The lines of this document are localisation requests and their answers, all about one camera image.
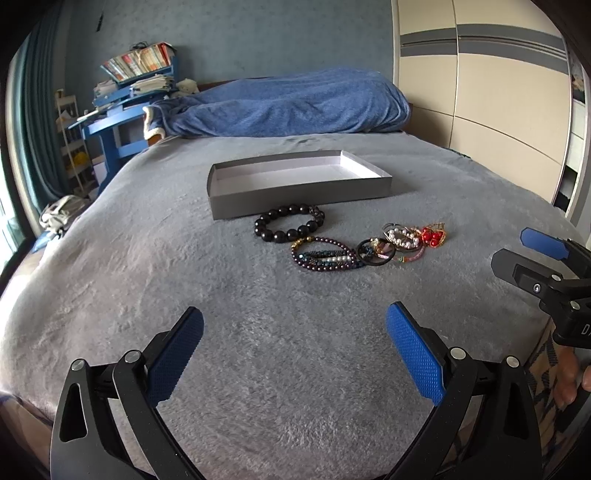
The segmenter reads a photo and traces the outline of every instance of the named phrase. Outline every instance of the open shallow box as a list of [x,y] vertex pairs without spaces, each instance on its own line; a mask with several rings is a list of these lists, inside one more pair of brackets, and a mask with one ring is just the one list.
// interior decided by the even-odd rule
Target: open shallow box
[[266,155],[212,165],[207,196],[214,220],[281,205],[348,202],[390,195],[392,177],[342,150]]

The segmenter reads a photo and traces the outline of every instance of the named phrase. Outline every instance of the white plush toy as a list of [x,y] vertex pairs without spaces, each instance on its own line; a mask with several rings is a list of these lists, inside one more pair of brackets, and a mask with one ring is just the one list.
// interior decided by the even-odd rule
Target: white plush toy
[[174,92],[171,98],[186,97],[194,93],[199,93],[197,82],[191,79],[184,79],[177,83],[178,92]]

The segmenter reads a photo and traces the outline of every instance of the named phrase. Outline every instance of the blue gripper pad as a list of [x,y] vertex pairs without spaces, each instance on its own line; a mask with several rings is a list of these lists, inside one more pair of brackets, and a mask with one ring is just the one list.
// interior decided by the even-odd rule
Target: blue gripper pad
[[562,242],[553,236],[534,230],[524,228],[521,232],[521,243],[527,247],[556,260],[565,260],[569,257],[569,251]]
[[185,312],[186,318],[171,331],[167,344],[148,371],[147,399],[152,408],[168,400],[177,386],[178,379],[203,336],[203,315],[193,308]]
[[396,304],[386,312],[386,329],[421,395],[437,406],[445,395],[443,369],[403,310]]

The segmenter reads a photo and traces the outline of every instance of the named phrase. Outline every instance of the blue blanket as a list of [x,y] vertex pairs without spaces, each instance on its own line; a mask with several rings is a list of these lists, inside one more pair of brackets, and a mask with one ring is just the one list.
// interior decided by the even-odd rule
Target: blue blanket
[[147,134],[182,137],[394,132],[410,117],[404,95],[381,74],[346,68],[236,80],[151,107]]

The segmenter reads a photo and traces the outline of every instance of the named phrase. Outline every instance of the wallpaper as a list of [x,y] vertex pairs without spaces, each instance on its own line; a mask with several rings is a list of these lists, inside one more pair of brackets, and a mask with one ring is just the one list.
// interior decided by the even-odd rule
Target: wallpaper
[[66,90],[91,108],[99,65],[130,45],[168,41],[181,78],[199,83],[333,66],[392,79],[391,0],[76,0],[66,51]]

